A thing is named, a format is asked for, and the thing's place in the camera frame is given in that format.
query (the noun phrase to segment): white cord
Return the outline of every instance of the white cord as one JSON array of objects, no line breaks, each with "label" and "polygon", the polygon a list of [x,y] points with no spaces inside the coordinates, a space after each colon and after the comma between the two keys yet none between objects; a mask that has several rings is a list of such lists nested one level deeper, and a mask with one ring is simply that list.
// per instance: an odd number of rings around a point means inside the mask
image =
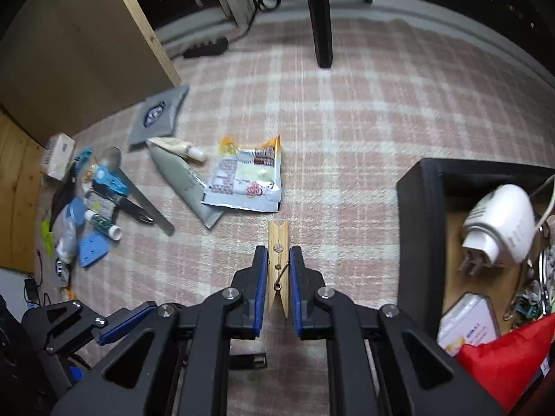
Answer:
[{"label": "white cord", "polygon": [[534,192],[530,194],[530,199],[534,197],[537,193],[539,193],[543,188],[545,188],[551,181],[553,181],[553,192],[551,193],[551,200],[549,201],[549,205],[547,206],[546,211],[543,213],[543,216],[539,219],[538,223],[536,224],[536,228],[534,232],[538,231],[539,228],[545,223],[551,212],[553,211],[553,207],[555,206],[555,175],[551,175],[547,180],[543,182],[543,184],[538,187]]}]

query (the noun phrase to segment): white plug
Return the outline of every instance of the white plug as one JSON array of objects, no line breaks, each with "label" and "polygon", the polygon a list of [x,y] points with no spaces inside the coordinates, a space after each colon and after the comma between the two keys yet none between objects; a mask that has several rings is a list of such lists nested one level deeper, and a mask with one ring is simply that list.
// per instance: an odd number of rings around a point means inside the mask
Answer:
[{"label": "white plug", "polygon": [[528,194],[514,184],[504,184],[482,198],[463,223],[465,256],[459,270],[475,275],[482,267],[504,266],[503,257],[520,264],[534,240],[534,209]]}]

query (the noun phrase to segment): red fabric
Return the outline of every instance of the red fabric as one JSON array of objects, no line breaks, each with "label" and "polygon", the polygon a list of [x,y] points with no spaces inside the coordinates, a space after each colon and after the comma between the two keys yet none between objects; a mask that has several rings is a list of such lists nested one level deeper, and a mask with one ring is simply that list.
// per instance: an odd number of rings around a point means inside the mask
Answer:
[{"label": "red fabric", "polygon": [[549,352],[555,314],[480,346],[465,344],[457,360],[509,412]]}]

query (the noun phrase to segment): pink and white plaid fabric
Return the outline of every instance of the pink and white plaid fabric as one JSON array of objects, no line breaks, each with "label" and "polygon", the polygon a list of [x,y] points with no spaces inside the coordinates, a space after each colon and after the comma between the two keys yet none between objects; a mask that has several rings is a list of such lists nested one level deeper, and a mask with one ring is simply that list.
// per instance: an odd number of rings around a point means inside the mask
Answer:
[{"label": "pink and white plaid fabric", "polygon": [[[207,231],[147,149],[128,152],[140,105],[76,135],[78,148],[122,149],[123,170],[176,225],[169,238],[121,214],[121,242],[101,262],[74,269],[79,299],[106,315],[146,300],[199,303],[250,265],[269,220],[286,219],[308,267],[356,303],[379,307],[396,300],[395,183],[415,162],[555,167],[554,93],[502,60],[401,21],[334,21],[333,37],[329,70],[316,65],[309,21],[254,26],[221,57],[174,62],[191,85],[176,137],[213,158],[223,136],[258,144],[281,135],[277,214],[226,214]],[[207,178],[211,165],[195,168]],[[43,188],[41,205],[50,195]],[[90,344],[84,355],[95,363],[102,350]],[[262,350],[267,370],[230,373],[228,414],[328,414],[323,341],[297,340],[291,321],[274,311],[261,339],[232,344],[232,353]]]}]

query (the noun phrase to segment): silver screw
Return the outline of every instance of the silver screw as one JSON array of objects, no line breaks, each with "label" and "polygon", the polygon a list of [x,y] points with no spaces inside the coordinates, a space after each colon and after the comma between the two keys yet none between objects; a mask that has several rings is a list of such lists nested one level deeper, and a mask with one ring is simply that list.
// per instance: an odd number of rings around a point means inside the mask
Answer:
[{"label": "silver screw", "polygon": [[316,292],[322,299],[331,299],[332,297],[334,297],[335,294],[334,289],[330,288],[329,286],[322,286]]},{"label": "silver screw", "polygon": [[176,308],[173,305],[170,305],[169,303],[165,303],[158,307],[157,312],[158,312],[158,315],[162,317],[170,317],[175,310]]},{"label": "silver screw", "polygon": [[239,291],[235,288],[226,288],[221,292],[221,295],[227,300],[235,300],[239,295]]},{"label": "silver screw", "polygon": [[393,303],[388,303],[387,305],[384,305],[382,307],[382,312],[387,317],[395,317],[399,314],[399,309],[397,308],[397,305],[393,305]]}]

